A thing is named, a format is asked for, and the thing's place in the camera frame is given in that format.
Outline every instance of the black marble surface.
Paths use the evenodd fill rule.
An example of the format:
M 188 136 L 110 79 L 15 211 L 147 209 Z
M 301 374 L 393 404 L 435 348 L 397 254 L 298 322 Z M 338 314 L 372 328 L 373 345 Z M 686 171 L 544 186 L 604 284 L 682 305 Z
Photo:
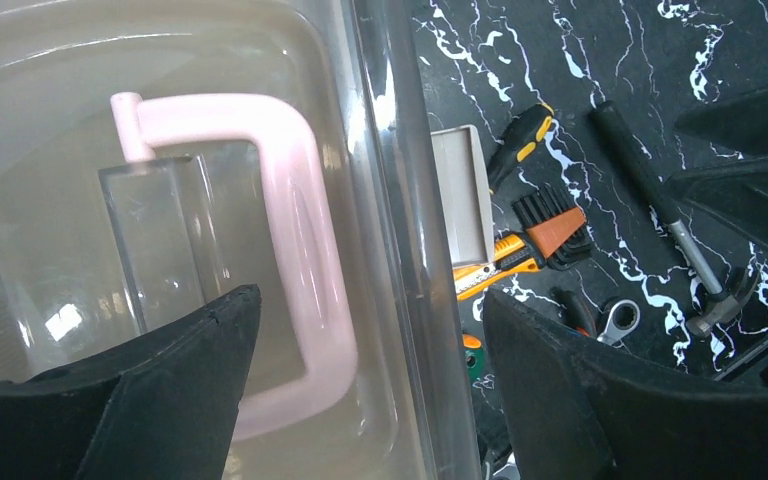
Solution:
M 554 286 L 582 292 L 594 309 L 611 297 L 631 298 L 643 318 L 622 348 L 695 375 L 715 374 L 768 334 L 768 254 L 682 207 L 723 278 L 747 265 L 762 275 L 737 321 L 718 327 L 711 340 L 688 334 L 684 319 L 700 311 L 704 289 L 598 148 L 585 118 L 596 103 L 614 100 L 662 178 L 741 160 L 677 135 L 672 124 L 702 103 L 768 84 L 768 0 L 411 1 L 432 130 L 473 124 L 489 158 L 514 115 L 538 101 L 556 109 L 545 145 L 494 197 L 495 226 L 519 230 L 511 201 L 550 182 L 565 186 L 585 210 L 596 249 L 570 271 L 501 283 L 508 293 L 552 318 L 561 315 L 549 295 Z M 481 301 L 460 306 L 465 331 L 479 336 Z M 504 445 L 492 367 L 473 387 L 479 434 Z

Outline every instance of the clear plastic container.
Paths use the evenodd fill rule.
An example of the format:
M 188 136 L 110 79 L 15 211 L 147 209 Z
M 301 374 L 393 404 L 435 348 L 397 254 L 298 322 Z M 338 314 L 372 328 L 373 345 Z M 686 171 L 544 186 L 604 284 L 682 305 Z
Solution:
M 415 61 L 398 1 L 0 0 L 0 380 L 98 353 L 245 283 L 264 304 L 246 396 L 305 373 L 252 145 L 161 149 L 203 155 L 189 180 L 175 165 L 99 178 L 125 168 L 111 95 L 265 94 L 316 136 L 358 373 L 334 407 L 232 444 L 226 477 L 477 478 Z M 207 191 L 175 187 L 199 179 L 206 211 Z M 193 247 L 187 218 L 209 219 L 215 251 Z M 218 262 L 213 283 L 200 255 Z

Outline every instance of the green object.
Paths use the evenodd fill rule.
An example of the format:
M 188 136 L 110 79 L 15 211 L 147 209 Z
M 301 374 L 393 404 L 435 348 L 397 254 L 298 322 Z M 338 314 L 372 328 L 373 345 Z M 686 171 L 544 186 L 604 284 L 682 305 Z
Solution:
M 469 373 L 470 383 L 481 378 L 484 373 L 484 348 L 481 341 L 472 335 L 464 335 L 464 357 L 466 359 L 466 369 Z

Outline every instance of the screwdriver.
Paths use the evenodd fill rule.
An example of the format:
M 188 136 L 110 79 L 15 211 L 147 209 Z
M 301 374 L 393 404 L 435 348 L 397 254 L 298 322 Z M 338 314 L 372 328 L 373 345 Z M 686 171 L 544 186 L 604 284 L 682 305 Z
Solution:
M 577 293 L 558 288 L 552 290 L 552 296 L 566 309 L 568 327 L 586 337 L 598 336 L 596 316 Z
M 517 164 L 529 155 L 537 144 L 543 141 L 555 111 L 545 103 L 538 103 L 522 112 L 516 120 L 508 125 L 502 134 L 502 144 L 490 159 L 487 167 L 487 179 L 490 181 L 490 193 L 495 193 L 502 181 L 514 171 Z
M 484 349 L 478 337 L 463 334 L 464 354 L 466 356 L 466 369 L 469 373 L 470 383 L 481 378 L 484 372 Z

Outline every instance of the yellow and black screwdriver handle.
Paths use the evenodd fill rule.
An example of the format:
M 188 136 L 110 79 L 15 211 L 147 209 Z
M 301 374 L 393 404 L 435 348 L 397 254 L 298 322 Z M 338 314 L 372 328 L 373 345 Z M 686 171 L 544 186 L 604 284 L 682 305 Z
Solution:
M 453 272 L 459 302 L 478 295 L 502 278 L 516 273 L 537 273 L 546 266 L 546 259 L 524 233 L 511 233 L 497 241 L 493 258 L 491 264 L 458 268 Z
M 504 144 L 493 154 L 487 167 L 490 193 L 498 192 L 502 181 L 543 141 L 552 126 L 554 115 L 552 107 L 538 103 L 508 125 L 502 135 Z

